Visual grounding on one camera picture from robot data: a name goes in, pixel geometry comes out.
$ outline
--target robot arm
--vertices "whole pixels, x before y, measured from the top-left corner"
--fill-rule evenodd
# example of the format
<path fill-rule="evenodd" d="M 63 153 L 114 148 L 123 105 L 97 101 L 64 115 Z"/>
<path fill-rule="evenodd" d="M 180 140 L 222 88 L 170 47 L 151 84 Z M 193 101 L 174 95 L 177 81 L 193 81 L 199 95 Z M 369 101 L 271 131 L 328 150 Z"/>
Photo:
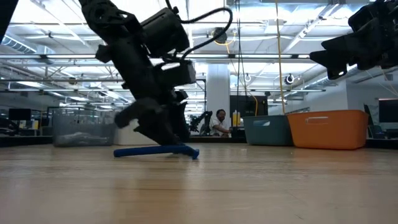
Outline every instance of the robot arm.
<path fill-rule="evenodd" d="M 325 50 L 310 54 L 328 69 L 330 80 L 345 75 L 347 64 L 360 70 L 398 65 L 398 1 L 376 0 L 352 15 L 348 25 L 353 33 L 324 41 Z"/>
<path fill-rule="evenodd" d="M 205 111 L 199 117 L 191 116 L 192 120 L 191 120 L 191 123 L 189 125 L 190 131 L 199 132 L 200 134 L 209 133 L 211 131 L 210 130 L 210 118 L 211 118 L 212 115 L 213 115 L 212 111 Z M 203 119 L 205 119 L 205 123 L 203 124 L 205 130 L 203 130 L 204 133 L 201 133 L 202 130 L 201 131 L 198 130 L 198 125 L 200 124 L 200 122 Z"/>
<path fill-rule="evenodd" d="M 110 0 L 80 0 L 88 26 L 106 42 L 98 47 L 96 58 L 104 63 L 113 61 L 125 81 L 123 88 L 130 90 L 135 98 L 132 105 L 116 115 L 116 125 L 123 128 L 138 119 L 135 131 L 160 145 L 173 145 L 186 141 L 190 135 L 184 116 L 187 103 L 182 103 L 188 96 L 184 91 L 175 91 L 176 86 L 196 82 L 193 64 L 185 57 L 224 34 L 233 17 L 230 9 L 219 8 L 191 21 L 182 21 L 178 9 L 171 9 L 169 1 L 166 3 L 167 8 L 140 23 L 135 15 L 118 9 Z M 220 11 L 230 14 L 224 31 L 177 58 L 177 53 L 189 47 L 182 24 Z M 153 65 L 149 57 L 162 58 L 164 63 Z M 162 66 L 168 63 L 179 66 L 163 70 Z"/>

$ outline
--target orange bin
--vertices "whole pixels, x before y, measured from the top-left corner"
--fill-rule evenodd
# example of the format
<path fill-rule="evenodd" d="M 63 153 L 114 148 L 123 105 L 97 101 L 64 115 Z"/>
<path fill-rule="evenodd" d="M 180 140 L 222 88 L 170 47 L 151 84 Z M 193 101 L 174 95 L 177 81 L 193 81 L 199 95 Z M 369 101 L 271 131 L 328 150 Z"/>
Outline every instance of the orange bin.
<path fill-rule="evenodd" d="M 358 149 L 366 143 L 368 115 L 360 110 L 288 114 L 296 147 Z"/>

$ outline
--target black hair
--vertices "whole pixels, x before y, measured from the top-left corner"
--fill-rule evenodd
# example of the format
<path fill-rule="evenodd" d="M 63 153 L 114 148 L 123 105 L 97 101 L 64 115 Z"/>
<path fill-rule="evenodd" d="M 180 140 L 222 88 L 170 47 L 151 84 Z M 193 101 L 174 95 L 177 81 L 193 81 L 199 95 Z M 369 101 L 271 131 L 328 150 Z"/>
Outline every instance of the black hair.
<path fill-rule="evenodd" d="M 223 110 L 223 109 L 219 109 L 219 110 L 217 111 L 216 115 L 218 115 L 220 112 L 224 112 L 224 113 L 226 113 L 226 112 L 225 112 L 225 110 Z"/>

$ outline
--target teal bin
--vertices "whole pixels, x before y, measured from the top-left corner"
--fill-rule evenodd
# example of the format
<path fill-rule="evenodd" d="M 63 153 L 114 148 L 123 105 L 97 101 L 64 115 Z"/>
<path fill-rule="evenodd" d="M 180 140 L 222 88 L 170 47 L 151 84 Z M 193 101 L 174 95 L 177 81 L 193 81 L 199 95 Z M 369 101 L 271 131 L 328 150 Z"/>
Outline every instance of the teal bin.
<path fill-rule="evenodd" d="M 246 141 L 258 146 L 293 146 L 289 120 L 284 115 L 243 118 Z"/>

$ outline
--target man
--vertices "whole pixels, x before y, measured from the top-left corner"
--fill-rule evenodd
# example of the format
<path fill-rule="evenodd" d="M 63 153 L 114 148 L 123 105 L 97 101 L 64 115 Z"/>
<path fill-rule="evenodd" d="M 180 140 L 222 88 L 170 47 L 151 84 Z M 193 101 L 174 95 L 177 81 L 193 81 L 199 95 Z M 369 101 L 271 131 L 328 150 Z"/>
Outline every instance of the man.
<path fill-rule="evenodd" d="M 229 130 L 228 121 L 225 120 L 225 110 L 217 111 L 216 116 L 211 118 L 210 128 L 212 136 L 221 136 L 222 138 L 229 138 L 231 131 Z"/>

